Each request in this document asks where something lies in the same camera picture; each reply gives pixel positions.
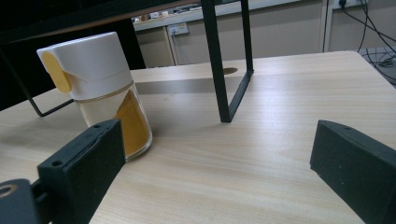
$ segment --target plastic container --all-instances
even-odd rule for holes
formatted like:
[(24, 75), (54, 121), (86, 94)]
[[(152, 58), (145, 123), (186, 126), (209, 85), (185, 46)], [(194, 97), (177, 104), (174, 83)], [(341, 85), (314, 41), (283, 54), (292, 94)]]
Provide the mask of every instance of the plastic container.
[(88, 126), (120, 119), (125, 160), (145, 152), (152, 133), (116, 33), (38, 49), (55, 86), (69, 92)]

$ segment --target white wall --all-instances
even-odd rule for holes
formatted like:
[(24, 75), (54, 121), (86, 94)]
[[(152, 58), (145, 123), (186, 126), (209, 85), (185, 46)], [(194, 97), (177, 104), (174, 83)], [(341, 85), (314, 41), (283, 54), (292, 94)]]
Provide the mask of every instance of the white wall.
[[(307, 0), (252, 10), (250, 12), (250, 23), (253, 57), (262, 58), (321, 52), (322, 4), (325, 2), (327, 1)], [(351, 14), (364, 19), (361, 7), (353, 7), (349, 10)], [(329, 51), (357, 49), (361, 42), (363, 25), (350, 19), (341, 10), (331, 11), (331, 13), (332, 19), (329, 24), (331, 29), (327, 40)], [(371, 0), (369, 15), (381, 32), (396, 37), (394, 25), (396, 21), (395, 0)], [(175, 36), (177, 52), (174, 54), (178, 56), (178, 64), (209, 62), (204, 22), (202, 20), (190, 21), (188, 25), (190, 30), (188, 34)], [(232, 14), (218, 17), (218, 26), (222, 59), (243, 59), (245, 51), (240, 15)], [(161, 28), (137, 32), (138, 38), (140, 36), (139, 42), (141, 39), (145, 39), (144, 45), (149, 46), (147, 36), (149, 33), (158, 33), (159, 30)], [(374, 48), (384, 47), (385, 44), (374, 32), (368, 30), (363, 46)], [(154, 65), (159, 61), (163, 62), (163, 59), (156, 59), (154, 54), (158, 52), (155, 52), (153, 48), (143, 53), (144, 57), (145, 54), (150, 55), (149, 59), (145, 57), (149, 65)], [(166, 55), (171, 53), (171, 51), (164, 52)]]

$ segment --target yellow label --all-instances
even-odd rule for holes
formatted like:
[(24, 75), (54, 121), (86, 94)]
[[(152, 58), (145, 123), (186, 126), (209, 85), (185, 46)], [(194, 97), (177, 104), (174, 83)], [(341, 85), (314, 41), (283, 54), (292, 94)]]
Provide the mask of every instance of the yellow label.
[(56, 88), (62, 92), (70, 92), (72, 90), (72, 85), (67, 78), (67, 73), (62, 69), (55, 56), (48, 51), (44, 51), (41, 55), (41, 59)]
[(139, 102), (131, 90), (126, 94), (115, 119), (121, 120), (125, 155), (131, 156), (142, 149), (149, 140), (150, 130)]

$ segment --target black bar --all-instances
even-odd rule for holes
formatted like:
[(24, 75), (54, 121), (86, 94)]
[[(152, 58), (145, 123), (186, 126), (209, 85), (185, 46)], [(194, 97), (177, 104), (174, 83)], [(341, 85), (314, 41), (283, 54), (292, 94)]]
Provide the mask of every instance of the black bar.
[(242, 102), (242, 98), (244, 97), (245, 91), (248, 88), (248, 83), (250, 82), (251, 75), (253, 75), (253, 71), (247, 71), (245, 73), (244, 78), (241, 80), (241, 83), (239, 83), (238, 90), (236, 90), (236, 93), (233, 96), (233, 99), (231, 100), (229, 107), (231, 119), (233, 119), (233, 116), (235, 115), (238, 106)]
[(201, 0), (201, 4), (204, 14), (210, 63), (212, 65), (213, 81), (215, 83), (216, 97), (218, 99), (220, 120), (221, 122), (231, 122), (232, 118), (228, 108), (215, 4), (213, 0)]
[(3, 50), (0, 48), (0, 55), (2, 57), (2, 59), (4, 60), (4, 62), (6, 63), (6, 66), (8, 67), (9, 71), (11, 72), (12, 76), (14, 76), (15, 80), (17, 81), (18, 85), (20, 86), (23, 94), (26, 96), (27, 100), (30, 102), (30, 104), (32, 105), (33, 109), (35, 110), (35, 112), (37, 113), (37, 115), (41, 118), (46, 117), (47, 115), (65, 107), (66, 105), (70, 105), (71, 103), (74, 102), (74, 100), (68, 100), (66, 102), (64, 102), (61, 105), (57, 105), (54, 108), (50, 109), (47, 112), (42, 113), (40, 111), (40, 109), (38, 108), (37, 104), (35, 103), (35, 101), (33, 100), (32, 95), (29, 93), (29, 91), (27, 90), (27, 88), (25, 87), (25, 85), (23, 84), (21, 78), (18, 76), (17, 72), (14, 69), (14, 66), (12, 66), (11, 62), (8, 60), (6, 54), (3, 52)]
[(248, 13), (248, 0), (241, 0), (242, 23), (244, 26), (245, 54), (247, 70), (253, 72), (253, 53), (251, 50), (250, 19)]

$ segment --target desk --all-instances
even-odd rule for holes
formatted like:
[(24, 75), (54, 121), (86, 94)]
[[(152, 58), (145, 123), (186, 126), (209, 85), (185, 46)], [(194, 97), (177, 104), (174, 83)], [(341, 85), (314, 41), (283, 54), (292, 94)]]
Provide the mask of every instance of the desk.
[[(310, 170), (319, 119), (396, 148), (396, 90), (354, 52), (255, 60), (232, 123), (220, 123), (210, 64), (133, 71), (153, 131), (124, 165), (92, 223), (362, 223)], [(225, 62), (230, 95), (245, 62)], [(37, 97), (52, 107), (58, 91)], [(85, 129), (75, 105), (39, 118), (29, 103), (0, 113), (0, 182), (36, 166)]]

